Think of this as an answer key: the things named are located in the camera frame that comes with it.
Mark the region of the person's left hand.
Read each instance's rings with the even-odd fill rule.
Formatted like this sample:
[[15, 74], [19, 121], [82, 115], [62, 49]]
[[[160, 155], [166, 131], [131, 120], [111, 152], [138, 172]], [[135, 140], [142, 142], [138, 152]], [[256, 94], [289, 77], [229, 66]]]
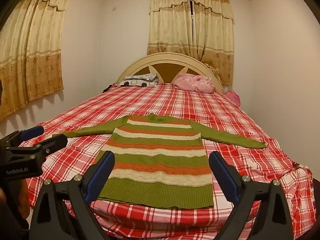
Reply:
[[1, 183], [1, 223], [4, 228], [27, 230], [29, 214], [27, 181], [22, 179]]

